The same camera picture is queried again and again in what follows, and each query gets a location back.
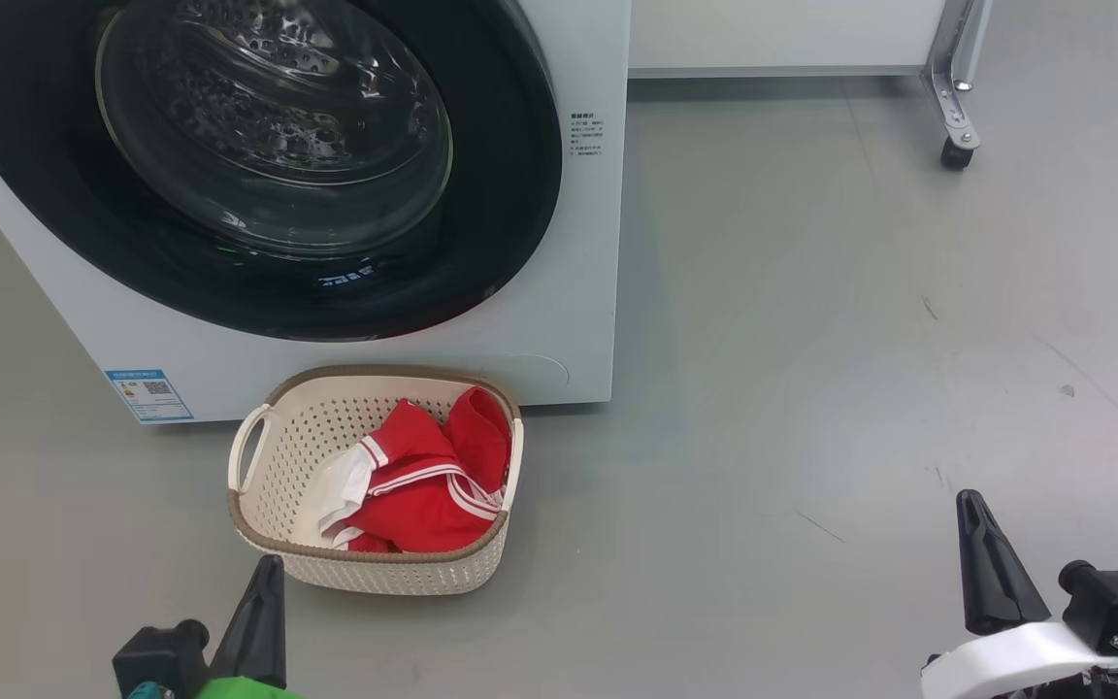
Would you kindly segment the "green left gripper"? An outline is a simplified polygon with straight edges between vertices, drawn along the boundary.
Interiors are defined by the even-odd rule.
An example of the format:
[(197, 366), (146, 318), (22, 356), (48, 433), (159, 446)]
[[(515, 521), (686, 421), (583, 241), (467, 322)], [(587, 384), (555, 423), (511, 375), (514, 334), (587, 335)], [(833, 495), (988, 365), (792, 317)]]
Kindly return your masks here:
[(284, 689), (284, 565), (278, 554), (265, 554), (254, 567), (214, 652), (210, 677), (195, 699), (303, 699)]

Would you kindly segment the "silver metal frame leg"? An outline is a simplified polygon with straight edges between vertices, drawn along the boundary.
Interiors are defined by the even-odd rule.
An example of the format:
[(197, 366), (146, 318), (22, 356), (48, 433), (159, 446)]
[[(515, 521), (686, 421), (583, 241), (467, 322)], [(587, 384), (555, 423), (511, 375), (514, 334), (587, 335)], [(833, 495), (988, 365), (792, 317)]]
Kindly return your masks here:
[(961, 103), (972, 92), (984, 34), (994, 0), (945, 0), (942, 13), (920, 81), (940, 114), (946, 139), (964, 148), (980, 147), (980, 138)]

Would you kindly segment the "cream perforated laundry basket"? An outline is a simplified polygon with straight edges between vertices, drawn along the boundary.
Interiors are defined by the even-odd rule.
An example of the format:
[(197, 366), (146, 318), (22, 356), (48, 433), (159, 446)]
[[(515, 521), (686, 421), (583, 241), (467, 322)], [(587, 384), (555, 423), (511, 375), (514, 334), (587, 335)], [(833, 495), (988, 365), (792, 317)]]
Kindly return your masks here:
[[(487, 389), (510, 421), (503, 506), (487, 532), (449, 552), (337, 551), (315, 533), (315, 495), (330, 465), (379, 429), (398, 402), (444, 423), (459, 395)], [(525, 426), (517, 402), (482, 378), (390, 363), (343, 363), (288, 378), (237, 429), (229, 455), (229, 509), (246, 544), (278, 554), (293, 579), (392, 596), (475, 591), (498, 570), (509, 535)]]

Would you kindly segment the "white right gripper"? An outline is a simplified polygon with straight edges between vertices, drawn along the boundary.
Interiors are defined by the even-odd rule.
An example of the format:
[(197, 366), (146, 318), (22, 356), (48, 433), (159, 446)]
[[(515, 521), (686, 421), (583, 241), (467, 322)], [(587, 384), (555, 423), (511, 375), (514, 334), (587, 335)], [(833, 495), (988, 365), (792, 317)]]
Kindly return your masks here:
[(977, 637), (923, 667), (923, 699), (993, 699), (1093, 667), (1118, 668), (1118, 654), (1046, 622), (1050, 608), (974, 488), (957, 494), (957, 537), (966, 629)]

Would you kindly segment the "washing machine door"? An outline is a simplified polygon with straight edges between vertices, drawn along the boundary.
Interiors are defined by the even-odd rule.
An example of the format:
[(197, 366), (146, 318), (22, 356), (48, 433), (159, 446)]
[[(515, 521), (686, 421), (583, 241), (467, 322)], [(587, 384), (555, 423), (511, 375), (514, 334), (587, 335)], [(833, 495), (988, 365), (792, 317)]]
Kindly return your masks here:
[(160, 305), (360, 342), (523, 270), (562, 133), (515, 0), (0, 0), (0, 178)]

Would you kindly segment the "blue energy label sticker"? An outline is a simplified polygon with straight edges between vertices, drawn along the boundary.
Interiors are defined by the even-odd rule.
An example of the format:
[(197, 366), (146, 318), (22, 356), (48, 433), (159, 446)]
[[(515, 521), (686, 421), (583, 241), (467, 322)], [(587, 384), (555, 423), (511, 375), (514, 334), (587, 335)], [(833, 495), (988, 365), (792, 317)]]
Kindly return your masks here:
[(121, 402), (141, 424), (192, 423), (195, 415), (186, 406), (172, 381), (160, 370), (106, 371)]

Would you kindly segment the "white front-load washing machine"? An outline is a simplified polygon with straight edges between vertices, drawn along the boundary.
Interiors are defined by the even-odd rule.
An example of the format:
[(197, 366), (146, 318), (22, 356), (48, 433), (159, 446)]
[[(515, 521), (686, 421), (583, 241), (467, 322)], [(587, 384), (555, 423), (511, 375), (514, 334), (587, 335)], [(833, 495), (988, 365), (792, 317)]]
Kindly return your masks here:
[(195, 423), (239, 421), (277, 384), (334, 363), (484, 377), (527, 406), (608, 402), (633, 0), (515, 1), (553, 84), (562, 181), (523, 270), (466, 313), (360, 342), (252, 336), (110, 278), (53, 238), (1, 178), (0, 230), (103, 376), (164, 372)]

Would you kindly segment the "white and red garment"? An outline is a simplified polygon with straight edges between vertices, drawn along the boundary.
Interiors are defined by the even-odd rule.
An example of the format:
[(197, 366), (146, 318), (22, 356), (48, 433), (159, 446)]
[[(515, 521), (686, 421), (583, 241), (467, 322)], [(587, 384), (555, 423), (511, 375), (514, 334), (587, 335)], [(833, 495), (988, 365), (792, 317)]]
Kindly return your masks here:
[(449, 552), (487, 532), (506, 483), (500, 506), (476, 499), (443, 425), (415, 402), (398, 402), (379, 429), (338, 455), (315, 495), (322, 544), (351, 552)]

